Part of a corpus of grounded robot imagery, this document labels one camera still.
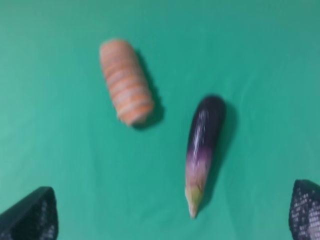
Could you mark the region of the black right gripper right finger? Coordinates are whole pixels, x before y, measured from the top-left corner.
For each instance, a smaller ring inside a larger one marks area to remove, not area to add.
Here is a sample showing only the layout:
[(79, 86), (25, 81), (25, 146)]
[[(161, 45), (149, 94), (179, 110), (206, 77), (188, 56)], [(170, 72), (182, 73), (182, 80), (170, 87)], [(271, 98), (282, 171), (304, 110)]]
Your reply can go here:
[(320, 186), (307, 179), (294, 182), (288, 225), (294, 240), (320, 240)]

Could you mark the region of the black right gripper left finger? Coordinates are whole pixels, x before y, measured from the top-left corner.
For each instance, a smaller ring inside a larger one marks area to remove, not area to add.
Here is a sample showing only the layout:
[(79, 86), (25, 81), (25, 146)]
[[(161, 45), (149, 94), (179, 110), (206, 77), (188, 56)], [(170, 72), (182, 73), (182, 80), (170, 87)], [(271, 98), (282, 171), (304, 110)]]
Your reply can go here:
[(41, 186), (0, 214), (2, 240), (56, 240), (59, 218), (55, 191)]

